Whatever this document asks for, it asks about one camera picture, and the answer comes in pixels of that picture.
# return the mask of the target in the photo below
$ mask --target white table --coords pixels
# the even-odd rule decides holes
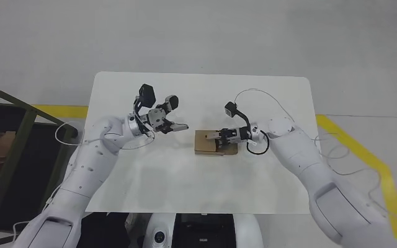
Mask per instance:
[[[228,117],[224,106],[249,88],[271,93],[314,138],[318,131],[306,78],[101,72],[92,88],[86,128],[104,115],[125,116],[132,110],[142,84],[154,87],[156,103],[163,103],[168,95],[177,95],[179,107],[167,118],[187,123],[189,129],[158,133],[149,146],[121,151],[87,211],[308,213],[306,190],[272,151],[255,156],[240,147],[235,156],[194,154],[195,130],[245,124],[238,117]],[[245,92],[237,104],[250,122],[258,122],[265,131],[270,118],[286,116],[273,99],[261,92]],[[126,147],[138,144],[136,141]]]

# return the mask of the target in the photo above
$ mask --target concrete floor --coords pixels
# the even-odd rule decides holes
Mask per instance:
[[[30,104],[87,105],[99,71],[304,76],[316,113],[396,180],[396,27],[394,0],[6,0],[0,84]],[[259,222],[266,247],[335,247],[308,215]]]

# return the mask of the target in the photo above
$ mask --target small cardboard box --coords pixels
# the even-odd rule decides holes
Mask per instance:
[[[237,144],[229,144],[217,149],[214,139],[207,139],[207,134],[215,130],[196,130],[194,136],[194,153],[201,155],[235,155],[238,152]]]
[[[7,153],[11,149],[16,133],[14,131],[7,131],[0,133],[0,170],[7,158]]]

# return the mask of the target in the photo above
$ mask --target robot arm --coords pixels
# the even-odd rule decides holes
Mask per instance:
[[[148,132],[168,133],[188,129],[166,115],[177,108],[178,98],[167,97],[146,115],[142,107],[155,103],[154,91],[144,84],[134,103],[133,113],[125,118],[107,117],[96,122],[72,155],[62,184],[52,201],[25,227],[13,247],[76,247],[80,238],[81,219],[97,189],[111,173],[118,152],[129,141]]]
[[[346,248],[397,247],[387,219],[323,162],[303,130],[287,121],[269,122],[270,148],[305,186],[310,213],[325,235]]]

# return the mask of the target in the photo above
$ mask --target yellow floor line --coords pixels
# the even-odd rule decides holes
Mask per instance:
[[[86,118],[88,106],[33,105],[56,118]]]
[[[382,190],[383,198],[385,200],[386,209],[391,212],[389,214],[389,220],[391,223],[391,229],[395,238],[397,238],[397,191],[391,170],[387,164],[382,162],[353,137],[348,135],[342,128],[336,125],[325,115],[317,115],[317,124],[326,130],[328,133],[337,133],[333,135],[341,144],[348,147],[352,153],[354,153],[359,159],[366,163],[372,169],[378,171],[381,177],[380,188]]]
[[[86,118],[88,106],[64,106],[64,105],[33,105],[34,107],[58,118]],[[386,208],[392,212],[397,212],[397,191],[393,176],[387,164],[382,162],[353,137],[348,135],[342,128],[337,126],[325,115],[317,115],[317,124],[329,133],[334,135],[344,146],[348,147],[359,159],[371,168],[377,170],[381,177],[381,190],[385,199]],[[389,214],[389,220],[393,234],[397,238],[397,217]]]

